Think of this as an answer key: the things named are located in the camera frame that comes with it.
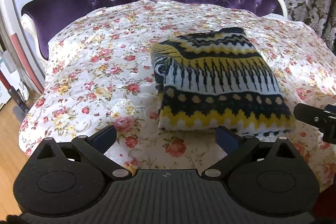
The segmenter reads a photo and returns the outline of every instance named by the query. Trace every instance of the red vacuum handle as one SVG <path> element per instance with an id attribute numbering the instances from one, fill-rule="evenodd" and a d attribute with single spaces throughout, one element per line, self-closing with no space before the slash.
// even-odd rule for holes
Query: red vacuum handle
<path id="1" fill-rule="evenodd" d="M 8 82 L 6 77 L 3 75 L 2 71 L 0 70 L 0 81 L 2 84 L 6 87 L 6 89 L 9 91 L 11 89 L 11 84 Z"/>

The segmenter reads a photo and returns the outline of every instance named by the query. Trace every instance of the floral bedspread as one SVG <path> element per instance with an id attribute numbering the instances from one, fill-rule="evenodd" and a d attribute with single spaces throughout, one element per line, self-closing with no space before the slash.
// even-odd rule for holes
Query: floral bedspread
<path id="1" fill-rule="evenodd" d="M 336 57 L 303 23 L 209 4 L 142 0 L 95 10 L 50 41 L 45 91 L 22 123 L 20 148 L 31 155 L 47 136 L 68 142 L 113 124 L 117 142 L 105 155 L 132 172 L 201 172 L 226 154 L 215 144 L 213 130 L 158 130 L 150 46 L 168 37 L 234 26 L 245 30 L 273 69 L 291 110 L 299 102 L 336 104 Z M 320 189 L 330 186 L 336 147 L 299 121 L 286 136 L 317 176 Z"/>

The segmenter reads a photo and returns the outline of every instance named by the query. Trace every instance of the fair isle pattern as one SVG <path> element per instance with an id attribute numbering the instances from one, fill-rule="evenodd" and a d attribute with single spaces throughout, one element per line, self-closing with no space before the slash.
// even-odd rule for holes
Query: fair isle pattern
<path id="1" fill-rule="evenodd" d="M 178 36 L 151 53 L 161 129 L 225 125 L 269 135 L 291 128 L 276 78 L 241 28 Z"/>
<path id="2" fill-rule="evenodd" d="M 200 94 L 279 94 L 275 76 L 238 27 L 190 34 L 152 46 L 157 82 Z"/>

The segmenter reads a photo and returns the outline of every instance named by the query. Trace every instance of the pink rose print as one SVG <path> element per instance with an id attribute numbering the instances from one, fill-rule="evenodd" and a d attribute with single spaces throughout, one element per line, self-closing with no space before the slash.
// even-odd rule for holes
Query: pink rose print
<path id="1" fill-rule="evenodd" d="M 328 163 L 323 165 L 323 173 L 328 179 L 333 179 L 336 172 L 336 164 Z"/>
<path id="2" fill-rule="evenodd" d="M 152 82 L 153 82 L 153 79 L 150 78 L 150 77 L 146 77 L 145 80 L 146 80 L 146 82 L 149 82 L 149 83 L 152 83 Z"/>
<path id="3" fill-rule="evenodd" d="M 120 71 L 121 71 L 120 68 L 118 68 L 118 67 L 112 67 L 110 73 L 113 74 L 113 75 L 115 75 L 115 74 L 118 74 Z"/>
<path id="4" fill-rule="evenodd" d="M 299 95 L 299 97 L 300 97 L 301 100 L 303 100 L 303 101 L 306 100 L 305 90 L 304 89 L 301 89 L 301 88 L 296 89 L 296 92 Z"/>
<path id="5" fill-rule="evenodd" d="M 138 143 L 138 136 L 136 135 L 128 136 L 125 138 L 125 144 L 128 148 L 135 148 Z"/>
<path id="6" fill-rule="evenodd" d="M 89 83 L 84 83 L 84 89 L 91 90 L 92 85 L 94 85 L 93 81 L 90 81 Z"/>
<path id="7" fill-rule="evenodd" d="M 156 120 L 157 118 L 159 117 L 158 113 L 157 112 L 151 112 L 149 114 L 149 118 L 153 119 L 153 120 Z"/>
<path id="8" fill-rule="evenodd" d="M 90 98 L 90 99 L 95 99 L 96 96 L 95 96 L 95 94 L 94 94 L 93 92 L 90 92 L 90 93 L 89 93 L 89 98 Z"/>
<path id="9" fill-rule="evenodd" d="M 276 59 L 277 58 L 277 55 L 274 53 L 274 52 L 269 52 L 269 57 L 271 58 L 271 59 Z"/>
<path id="10" fill-rule="evenodd" d="M 306 59 L 310 64 L 313 64 L 313 58 L 309 54 L 306 56 Z"/>
<path id="11" fill-rule="evenodd" d="M 58 115 L 67 113 L 67 109 L 66 109 L 66 107 L 62 107 L 61 109 L 59 109 L 57 111 L 53 111 L 52 113 L 54 114 L 54 118 L 57 118 Z"/>
<path id="12" fill-rule="evenodd" d="M 125 57 L 124 60 L 133 61 L 133 60 L 135 60 L 135 56 L 134 55 L 129 55 L 129 56 Z"/>
<path id="13" fill-rule="evenodd" d="M 160 27 L 160 30 L 169 30 L 171 28 L 175 27 L 174 25 L 170 24 L 170 25 L 166 25 L 166 26 L 163 26 L 163 27 Z"/>
<path id="14" fill-rule="evenodd" d="M 132 92 L 132 94 L 137 94 L 140 92 L 140 85 L 139 84 L 129 84 L 127 89 Z"/>
<path id="15" fill-rule="evenodd" d="M 288 67 L 286 67 L 285 72 L 289 75 L 292 75 L 292 72 L 291 72 L 290 68 L 288 68 Z"/>
<path id="16" fill-rule="evenodd" d="M 22 124 L 20 126 L 21 131 L 25 131 L 25 129 L 28 127 L 28 119 L 27 117 L 23 119 Z"/>
<path id="17" fill-rule="evenodd" d="M 320 146 L 320 148 L 321 148 L 322 150 L 325 150 L 325 149 L 327 149 L 329 146 L 330 146 L 329 143 L 323 142 L 322 145 Z"/>
<path id="18" fill-rule="evenodd" d="M 303 144 L 302 144 L 302 143 L 294 143 L 293 145 L 295 146 L 296 150 L 297 150 L 301 155 L 303 155 L 303 150 L 304 150 L 304 148 L 303 148 Z"/>
<path id="19" fill-rule="evenodd" d="M 144 5 L 143 8 L 148 11 L 154 11 L 153 7 L 151 7 L 150 5 Z"/>
<path id="20" fill-rule="evenodd" d="M 76 73 L 70 73 L 70 74 L 68 74 L 68 77 L 71 78 L 71 79 L 74 79 L 76 76 L 77 76 Z"/>
<path id="21" fill-rule="evenodd" d="M 41 99 L 37 100 L 35 106 L 36 106 L 37 108 L 42 107 L 43 104 L 44 104 L 44 102 L 45 102 L 45 98 L 42 97 Z"/>
<path id="22" fill-rule="evenodd" d="M 90 112 L 90 108 L 89 107 L 82 108 L 82 113 L 89 114 L 89 112 Z"/>
<path id="23" fill-rule="evenodd" d="M 95 55 L 95 56 L 90 58 L 90 62 L 97 62 L 97 61 L 99 61 L 99 56 L 98 55 Z"/>
<path id="24" fill-rule="evenodd" d="M 171 155 L 173 158 L 181 157 L 185 153 L 185 150 L 186 150 L 186 146 L 183 142 L 184 140 L 175 138 L 171 145 L 169 144 L 166 144 L 168 146 L 165 145 L 166 153 Z"/>
<path id="25" fill-rule="evenodd" d="M 309 162 L 309 159 L 310 159 L 310 154 L 309 154 L 309 153 L 306 154 L 306 155 L 303 157 L 303 159 L 304 159 L 304 161 L 305 161 L 306 163 L 308 163 L 308 162 Z"/>
<path id="26" fill-rule="evenodd" d="M 112 50 L 111 49 L 103 49 L 101 50 L 98 54 L 100 56 L 107 56 L 108 54 L 112 53 Z"/>
<path id="27" fill-rule="evenodd" d="M 131 127 L 134 126 L 134 121 L 129 116 L 119 117 L 113 125 L 119 132 L 128 132 L 131 130 Z"/>
<path id="28" fill-rule="evenodd" d="M 32 155 L 32 150 L 29 148 L 29 149 L 27 149 L 26 150 L 26 155 L 28 156 L 28 157 L 30 157 L 31 155 Z"/>
<path id="29" fill-rule="evenodd" d="M 132 158 L 130 164 L 133 166 L 139 166 L 140 162 L 136 158 Z"/>

